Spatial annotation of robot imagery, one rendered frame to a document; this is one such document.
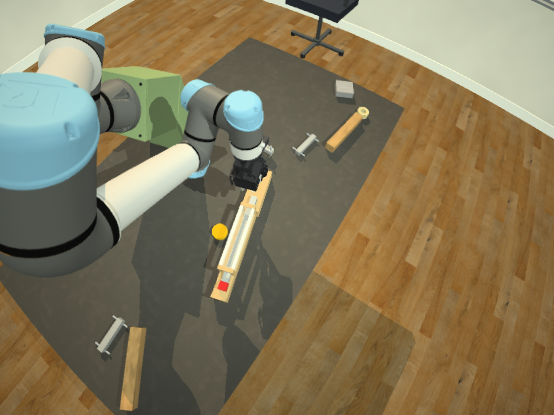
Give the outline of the red cube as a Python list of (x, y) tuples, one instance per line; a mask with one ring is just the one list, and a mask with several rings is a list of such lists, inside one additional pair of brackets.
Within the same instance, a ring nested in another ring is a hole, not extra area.
[(228, 283), (220, 281), (217, 289), (227, 292), (228, 286)]

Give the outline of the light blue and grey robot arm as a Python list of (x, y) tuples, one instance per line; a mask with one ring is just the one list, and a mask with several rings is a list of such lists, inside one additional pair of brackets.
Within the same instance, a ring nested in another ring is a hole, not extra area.
[(182, 141), (97, 188), (99, 136), (134, 129), (139, 97), (122, 79), (101, 83), (102, 34), (48, 24), (44, 38), (36, 73), (0, 74), (0, 251), (15, 256), (0, 261), (14, 271), (58, 277), (98, 260), (175, 187), (205, 175), (219, 128), (241, 160), (269, 143), (255, 93), (192, 80), (180, 96)]

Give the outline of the yellow disc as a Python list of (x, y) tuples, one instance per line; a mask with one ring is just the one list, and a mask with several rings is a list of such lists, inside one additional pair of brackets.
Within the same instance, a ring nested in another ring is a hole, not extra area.
[(212, 234), (215, 239), (217, 240), (223, 240), (227, 237), (228, 231), (225, 225), (223, 224), (217, 224), (212, 229)]

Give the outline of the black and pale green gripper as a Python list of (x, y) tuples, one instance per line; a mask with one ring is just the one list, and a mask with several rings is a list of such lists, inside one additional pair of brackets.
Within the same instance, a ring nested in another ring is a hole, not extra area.
[(234, 169), (232, 168), (229, 175), (231, 185), (233, 186), (233, 183), (235, 183), (235, 186), (241, 187), (242, 191), (244, 189), (252, 190), (252, 194), (254, 191), (257, 192), (259, 184), (268, 173), (268, 165), (265, 165), (266, 160), (261, 156), (262, 152), (258, 157), (247, 161), (234, 156)]

